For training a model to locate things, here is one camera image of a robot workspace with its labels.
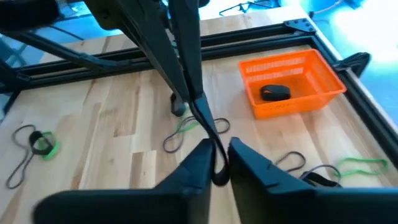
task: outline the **orange plastic basket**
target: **orange plastic basket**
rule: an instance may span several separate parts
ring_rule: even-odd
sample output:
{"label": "orange plastic basket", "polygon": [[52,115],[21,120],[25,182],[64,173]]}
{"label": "orange plastic basket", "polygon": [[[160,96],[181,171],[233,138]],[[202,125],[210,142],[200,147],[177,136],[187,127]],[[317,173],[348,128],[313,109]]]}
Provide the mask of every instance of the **orange plastic basket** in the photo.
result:
{"label": "orange plastic basket", "polygon": [[[239,63],[239,69],[257,119],[318,110],[346,91],[344,84],[314,49],[243,61]],[[265,85],[287,86],[291,98],[264,101],[260,89]]]}

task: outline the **green resistance band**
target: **green resistance band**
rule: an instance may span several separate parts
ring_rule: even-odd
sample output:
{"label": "green resistance band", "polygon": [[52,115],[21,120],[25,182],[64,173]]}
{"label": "green resistance band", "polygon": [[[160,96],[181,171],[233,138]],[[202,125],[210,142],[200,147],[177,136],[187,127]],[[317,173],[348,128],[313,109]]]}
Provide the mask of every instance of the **green resistance band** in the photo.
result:
{"label": "green resistance band", "polygon": [[[53,145],[53,149],[51,150],[51,152],[50,152],[49,154],[47,154],[47,155],[42,156],[42,158],[43,158],[45,161],[49,161],[49,160],[51,160],[52,158],[54,158],[54,156],[57,154],[58,149],[59,149],[59,147],[60,147],[60,144],[59,144],[59,142],[57,142],[57,140],[55,139],[54,134],[53,134],[51,131],[43,132],[42,134],[43,134],[43,136],[46,137],[46,138],[51,142],[51,144]],[[39,150],[44,150],[44,149],[46,149],[46,148],[48,147],[47,143],[46,143],[43,139],[37,140],[37,143],[38,143],[37,146],[38,146],[38,149],[39,149]]]}
{"label": "green resistance band", "polygon": [[342,177],[347,177],[347,176],[353,175],[353,174],[381,175],[388,170],[388,162],[385,159],[359,159],[359,158],[353,158],[353,157],[347,157],[347,158],[342,159],[339,163],[337,163],[336,167],[340,170],[340,167],[345,162],[363,162],[363,163],[378,163],[378,162],[380,162],[381,164],[383,164],[383,167],[381,170],[377,170],[377,171],[354,169],[354,170],[350,170],[347,172],[341,172]]}
{"label": "green resistance band", "polygon": [[187,131],[190,131],[199,125],[198,121],[194,121],[194,122],[191,122],[189,125],[185,126],[184,128],[181,128],[181,126],[184,123],[184,119],[187,118],[188,112],[190,111],[187,103],[185,104],[185,106],[187,107],[187,109],[185,110],[185,113],[181,116],[180,121],[178,122],[177,133],[186,133]]}

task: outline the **metal bracket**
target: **metal bracket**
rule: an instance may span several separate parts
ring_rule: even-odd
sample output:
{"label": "metal bracket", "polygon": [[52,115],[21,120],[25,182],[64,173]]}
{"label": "metal bracket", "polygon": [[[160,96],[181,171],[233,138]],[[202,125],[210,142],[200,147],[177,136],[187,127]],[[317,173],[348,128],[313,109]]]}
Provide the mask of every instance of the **metal bracket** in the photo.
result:
{"label": "metal bracket", "polygon": [[316,32],[314,26],[312,26],[311,22],[306,18],[285,21],[284,25],[302,32],[307,32],[307,33]]}
{"label": "metal bracket", "polygon": [[350,68],[357,77],[360,77],[368,66],[371,55],[367,52],[360,52],[349,56],[344,60],[340,60],[333,65],[333,68],[339,72]]}

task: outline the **black metal frame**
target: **black metal frame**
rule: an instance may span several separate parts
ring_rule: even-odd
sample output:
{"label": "black metal frame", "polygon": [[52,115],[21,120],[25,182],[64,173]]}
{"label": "black metal frame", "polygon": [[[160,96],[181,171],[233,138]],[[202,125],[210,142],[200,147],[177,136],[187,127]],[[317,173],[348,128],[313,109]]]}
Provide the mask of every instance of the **black metal frame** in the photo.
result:
{"label": "black metal frame", "polygon": [[[297,19],[288,22],[295,23],[296,21],[306,24],[305,19]],[[304,32],[303,30],[289,27],[288,22],[203,36],[201,37],[202,60],[213,60],[216,58],[232,57],[286,47],[309,45],[317,49],[332,67],[339,64],[340,61],[333,55],[316,32]],[[124,63],[129,61],[129,63],[128,65],[108,67],[102,70],[90,70],[67,60],[61,60],[58,62],[17,68],[13,69],[13,71],[20,77],[24,77],[25,81],[23,85],[0,86],[0,92],[14,92],[12,98],[15,100],[16,95],[21,90],[153,69],[153,66],[149,63],[144,53],[138,48],[98,54],[93,55],[93,57]],[[358,85],[356,78],[352,76],[347,69],[336,67],[335,71],[347,87],[345,96],[385,153],[389,156],[392,163],[398,167],[398,135],[394,128],[391,127],[386,118],[380,113],[377,106],[367,97]],[[358,70],[356,75],[360,76],[362,71],[363,67]],[[9,102],[7,104],[8,108],[11,105],[12,102]]]}

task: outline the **wooden table surface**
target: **wooden table surface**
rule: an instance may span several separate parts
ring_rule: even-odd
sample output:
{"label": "wooden table surface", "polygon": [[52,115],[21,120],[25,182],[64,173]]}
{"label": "wooden table surface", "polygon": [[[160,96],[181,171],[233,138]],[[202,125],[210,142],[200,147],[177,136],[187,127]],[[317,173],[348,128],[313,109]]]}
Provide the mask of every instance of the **wooden table surface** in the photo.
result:
{"label": "wooden table surface", "polygon": [[[278,24],[302,17],[307,15],[301,8],[282,7],[201,21],[201,33]],[[89,54],[133,46],[124,35],[69,44]],[[239,137],[272,161],[289,151],[300,151],[307,157],[307,164],[292,173],[296,176],[320,164],[336,164],[347,156],[385,159],[344,95],[319,111],[254,119],[238,62],[307,48],[304,45],[203,62],[203,85],[213,116],[231,121],[231,130],[221,136],[223,144],[227,146],[231,137]],[[51,60],[56,58],[45,55],[42,61]],[[186,134],[183,147],[175,154],[162,150],[163,139],[178,123],[178,118],[170,113],[170,94],[155,70],[23,91],[0,126],[0,223],[30,223],[33,206],[62,190],[151,188],[160,182],[206,137],[197,127]],[[7,190],[4,183],[23,157],[22,149],[11,142],[11,133],[24,124],[55,131],[61,150],[51,161],[35,157],[28,166],[25,182],[18,189]],[[27,135],[21,133],[19,139],[27,141]],[[286,169],[298,163],[291,157],[280,166]],[[375,168],[356,164],[345,168],[354,167]],[[335,179],[325,169],[317,172]],[[341,184],[392,187],[398,186],[398,175],[391,165],[384,175],[354,175],[344,178]],[[239,223],[230,184],[212,188],[210,223]]]}

